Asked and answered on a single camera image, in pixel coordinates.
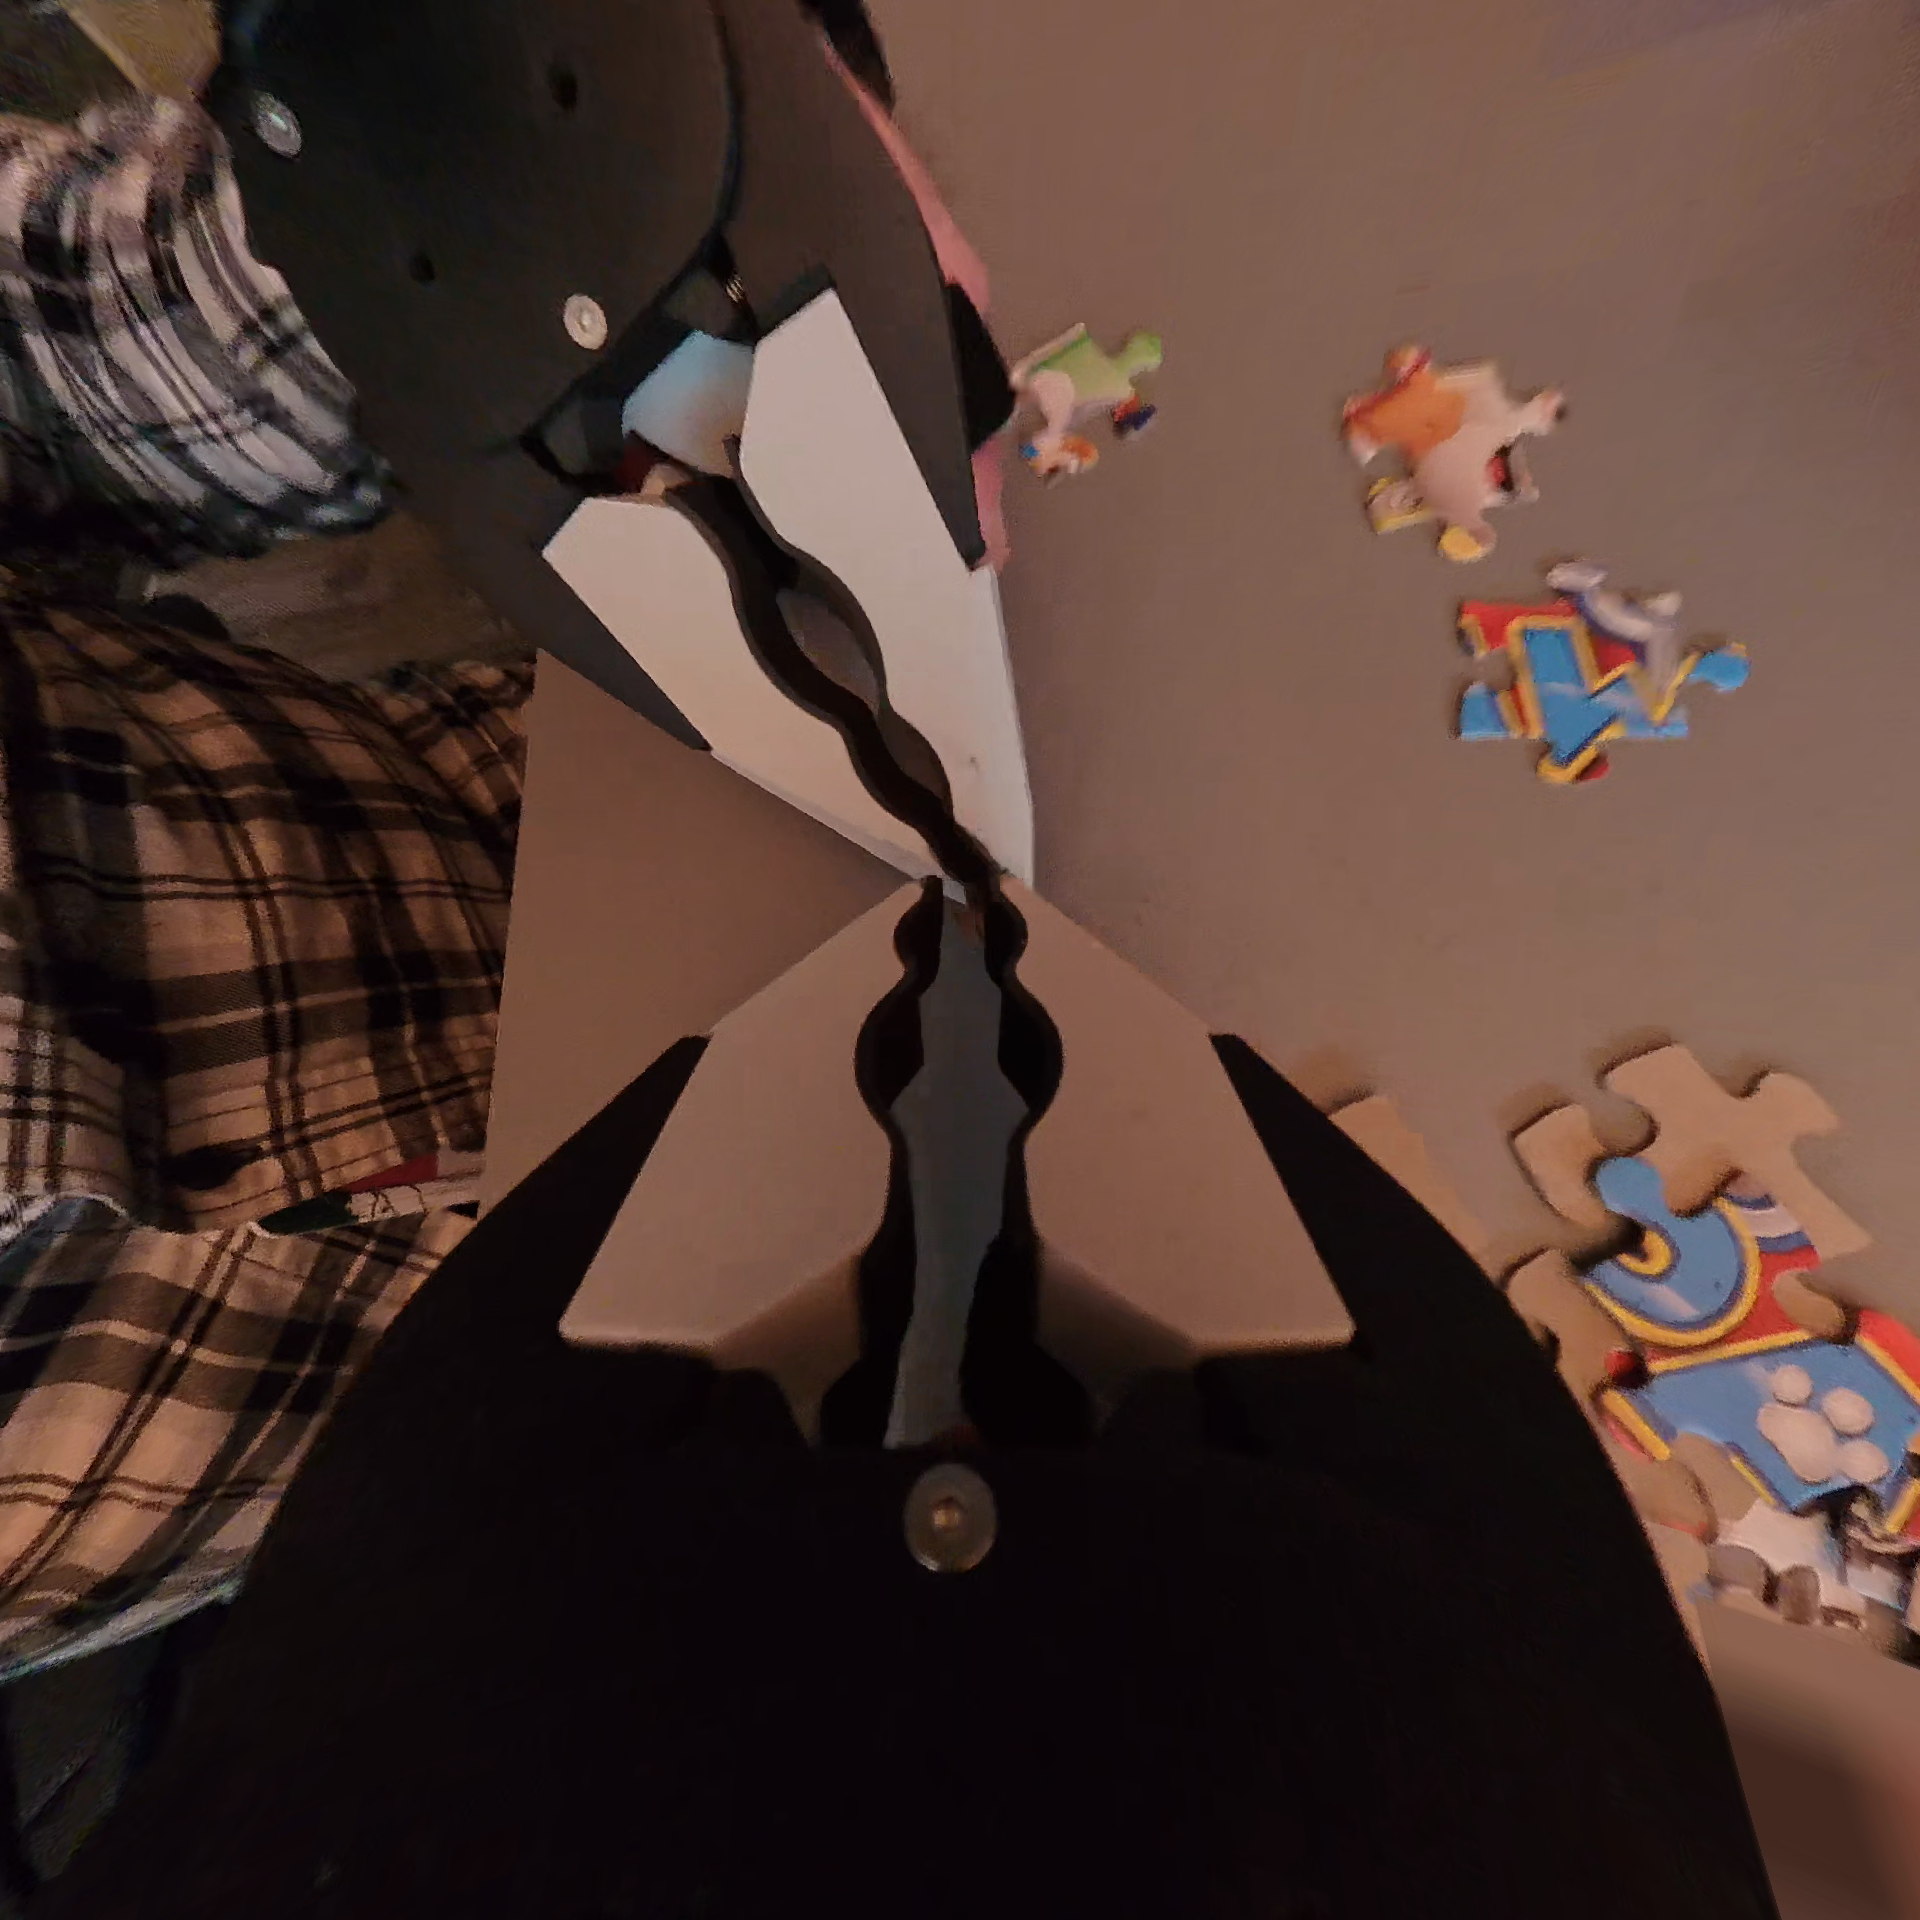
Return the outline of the pink puzzle piece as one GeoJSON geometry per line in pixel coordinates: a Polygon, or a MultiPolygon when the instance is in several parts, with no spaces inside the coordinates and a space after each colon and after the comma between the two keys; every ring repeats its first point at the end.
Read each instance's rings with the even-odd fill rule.
{"type": "Polygon", "coordinates": [[[937,267],[947,281],[949,324],[956,352],[956,375],[962,389],[962,412],[972,440],[972,472],[974,472],[974,504],[986,541],[986,566],[998,573],[1011,558],[1011,544],[1004,537],[1004,444],[1002,432],[1014,418],[1014,383],[1004,358],[987,327],[990,281],[986,263],[979,260],[974,242],[956,227],[937,181],[923,164],[921,153],[907,142],[889,105],[870,80],[885,80],[885,71],[875,61],[870,45],[850,43],[839,47],[827,29],[815,37],[822,43],[822,57],[838,78],[849,87],[850,97],[867,117],[870,129],[882,140],[899,178],[907,181],[907,192],[914,199],[923,231],[931,242],[937,267]]]}

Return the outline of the orange white puzzle piece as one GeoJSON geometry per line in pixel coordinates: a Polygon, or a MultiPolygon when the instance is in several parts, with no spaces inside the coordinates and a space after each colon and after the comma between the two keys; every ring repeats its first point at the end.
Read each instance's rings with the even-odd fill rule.
{"type": "Polygon", "coordinates": [[[1549,436],[1567,412],[1556,389],[1517,397],[1492,361],[1441,365],[1417,344],[1393,350],[1378,383],[1344,398],[1340,440],[1360,470],[1393,458],[1372,477],[1365,517],[1372,534],[1425,524],[1450,564],[1492,553],[1492,510],[1537,498],[1524,444],[1549,436]]]}

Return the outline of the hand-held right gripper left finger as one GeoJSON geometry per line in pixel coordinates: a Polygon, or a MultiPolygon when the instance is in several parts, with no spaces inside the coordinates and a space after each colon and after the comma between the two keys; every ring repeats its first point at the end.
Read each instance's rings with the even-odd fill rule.
{"type": "Polygon", "coordinates": [[[919,1269],[899,1099],[944,929],[941,883],[901,885],[708,1032],[566,1343],[758,1372],[807,1438],[885,1444],[919,1269]]]}

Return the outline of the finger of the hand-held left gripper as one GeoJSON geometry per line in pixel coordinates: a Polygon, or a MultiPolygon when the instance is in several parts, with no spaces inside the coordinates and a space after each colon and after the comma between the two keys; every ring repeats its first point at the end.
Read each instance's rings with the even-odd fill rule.
{"type": "Polygon", "coordinates": [[[899,874],[954,885],[875,710],[807,654],[761,566],[701,517],[665,499],[588,499],[545,564],[712,758],[899,874]]]}
{"type": "Polygon", "coordinates": [[[758,344],[691,329],[623,398],[677,503],[761,566],[801,644],[875,710],[921,832],[966,885],[1033,883],[1037,830],[997,576],[951,539],[839,291],[758,344]]]}

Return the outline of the blue paw print puzzle piece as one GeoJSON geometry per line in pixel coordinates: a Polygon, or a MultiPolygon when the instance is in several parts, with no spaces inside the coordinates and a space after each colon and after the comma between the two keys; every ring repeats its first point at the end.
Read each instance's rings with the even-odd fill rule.
{"type": "Polygon", "coordinates": [[[1876,1308],[1835,1308],[1827,1331],[1823,1293],[1791,1307],[1823,1258],[1764,1190],[1679,1212],[1641,1156],[1598,1160],[1593,1190],[1641,1233],[1580,1282],[1634,1357],[1598,1393],[1618,1434],[1664,1463],[1679,1438],[1711,1444],[1782,1513],[1863,1494],[1866,1534],[1918,1545],[1918,1333],[1876,1308]]]}

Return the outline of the green white puzzle piece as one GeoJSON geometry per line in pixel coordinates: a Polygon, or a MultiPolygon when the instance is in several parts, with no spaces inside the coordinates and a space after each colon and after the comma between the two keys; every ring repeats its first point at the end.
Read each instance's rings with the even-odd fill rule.
{"type": "Polygon", "coordinates": [[[1164,341],[1131,333],[1106,350],[1086,324],[1027,352],[1008,368],[1015,412],[1023,418],[1022,460],[1044,484],[1089,472],[1100,450],[1082,428],[1108,418],[1110,439],[1128,440],[1159,418],[1139,383],[1164,365],[1164,341]]]}

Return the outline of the red blue yellow puzzle piece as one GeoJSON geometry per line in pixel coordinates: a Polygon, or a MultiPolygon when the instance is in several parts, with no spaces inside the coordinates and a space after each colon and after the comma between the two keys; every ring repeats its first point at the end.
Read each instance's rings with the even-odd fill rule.
{"type": "Polygon", "coordinates": [[[1528,749],[1537,781],[1598,781],[1622,742],[1679,742],[1692,693],[1739,693],[1749,679],[1739,643],[1689,633],[1674,588],[1627,592],[1587,558],[1547,566],[1542,587],[1535,599],[1461,599],[1453,615],[1471,679],[1450,735],[1528,749]]]}

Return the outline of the person's plaid shirt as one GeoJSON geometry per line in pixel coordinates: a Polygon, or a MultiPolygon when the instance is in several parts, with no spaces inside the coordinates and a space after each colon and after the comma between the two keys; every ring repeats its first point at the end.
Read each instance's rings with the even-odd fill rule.
{"type": "Polygon", "coordinates": [[[3,602],[3,1679],[228,1600],[465,1237],[532,661],[3,602]]]}

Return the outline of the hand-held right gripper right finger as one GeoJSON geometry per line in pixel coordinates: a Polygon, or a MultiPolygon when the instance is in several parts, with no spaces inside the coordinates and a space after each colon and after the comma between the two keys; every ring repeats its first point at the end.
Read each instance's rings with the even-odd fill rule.
{"type": "Polygon", "coordinates": [[[1018,1099],[969,1311],[969,1420],[1074,1445],[1147,1377],[1344,1349],[1354,1319],[1206,1024],[1023,883],[981,902],[1018,1099]]]}

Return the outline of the pile of puzzle pieces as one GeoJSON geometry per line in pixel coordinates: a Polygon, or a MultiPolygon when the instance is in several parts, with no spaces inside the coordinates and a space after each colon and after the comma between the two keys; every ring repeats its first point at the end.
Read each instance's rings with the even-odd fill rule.
{"type": "MultiPolygon", "coordinates": [[[[1679,1212],[1703,1208],[1727,1185],[1764,1190],[1782,1204],[1823,1258],[1812,1290],[1791,1283],[1791,1307],[1827,1296],[1833,1307],[1817,1311],[1827,1331],[1835,1331],[1835,1308],[1869,1308],[1852,1303],[1830,1272],[1835,1262],[1866,1250],[1866,1230],[1823,1191],[1798,1156],[1806,1138],[1835,1132],[1833,1107],[1789,1071],[1764,1071],[1735,1091],[1679,1044],[1623,1057],[1598,1086],[1634,1110],[1643,1138],[1611,1146],[1590,1110],[1576,1103],[1527,1118],[1509,1135],[1509,1153],[1537,1204],[1551,1212],[1559,1238],[1506,1265],[1496,1265],[1492,1238],[1387,1098],[1350,1098],[1332,1107],[1332,1118],[1459,1238],[1547,1350],[1587,1431],[1611,1458],[1676,1608],[1692,1622],[1703,1605],[1717,1603],[1915,1667],[1918,1545],[1872,1540],[1866,1523],[1876,1508],[1863,1494],[1802,1513],[1775,1511],[1711,1444],[1679,1438],[1667,1463],[1629,1445],[1602,1414],[1598,1393],[1634,1357],[1580,1283],[1597,1262],[1641,1237],[1602,1206],[1593,1170],[1611,1156],[1641,1156],[1661,1173],[1667,1197],[1679,1212]]],[[[1884,1315],[1918,1333],[1915,1319],[1884,1315]]]]}

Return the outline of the person's left forearm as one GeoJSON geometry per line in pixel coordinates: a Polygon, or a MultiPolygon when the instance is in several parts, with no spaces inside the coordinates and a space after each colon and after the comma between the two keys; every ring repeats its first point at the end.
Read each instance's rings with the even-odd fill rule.
{"type": "Polygon", "coordinates": [[[3,524],[158,558],[365,534],[390,472],[252,252],[227,136],[137,97],[3,117],[3,524]]]}

